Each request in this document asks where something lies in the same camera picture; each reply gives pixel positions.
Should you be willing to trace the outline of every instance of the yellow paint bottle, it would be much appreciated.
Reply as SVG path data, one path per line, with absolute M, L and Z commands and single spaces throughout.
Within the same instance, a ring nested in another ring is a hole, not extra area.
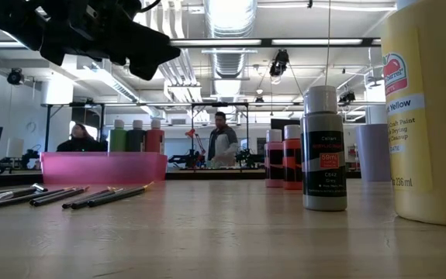
M 382 52 L 395 210 L 446 225 L 446 1 L 390 16 Z

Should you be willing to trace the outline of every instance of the workbench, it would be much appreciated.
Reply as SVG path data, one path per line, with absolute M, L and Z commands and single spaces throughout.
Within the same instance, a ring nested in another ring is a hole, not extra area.
M 0 278 L 446 278 L 446 227 L 397 217 L 390 184 L 348 181 L 313 212 L 264 181 L 167 181 L 98 208 L 0 208 Z

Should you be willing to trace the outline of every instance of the pink plastic bin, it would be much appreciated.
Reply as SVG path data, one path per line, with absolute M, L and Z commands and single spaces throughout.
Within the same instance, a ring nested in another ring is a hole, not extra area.
M 45 152 L 45 184 L 147 184 L 164 181 L 168 157 L 159 153 Z

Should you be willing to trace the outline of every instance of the man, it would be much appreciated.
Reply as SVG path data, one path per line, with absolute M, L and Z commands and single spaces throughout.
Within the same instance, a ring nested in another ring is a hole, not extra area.
M 238 151 L 237 134 L 226 124 L 226 114 L 216 113 L 216 128 L 210 133 L 207 159 L 217 165 L 234 165 Z

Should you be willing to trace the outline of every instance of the woman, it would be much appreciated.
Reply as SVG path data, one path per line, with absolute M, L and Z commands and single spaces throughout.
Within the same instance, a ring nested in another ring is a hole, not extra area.
M 61 143 L 57 147 L 57 152 L 93 152 L 105 151 L 102 144 L 97 142 L 86 131 L 82 124 L 76 124 L 71 130 L 71 139 Z

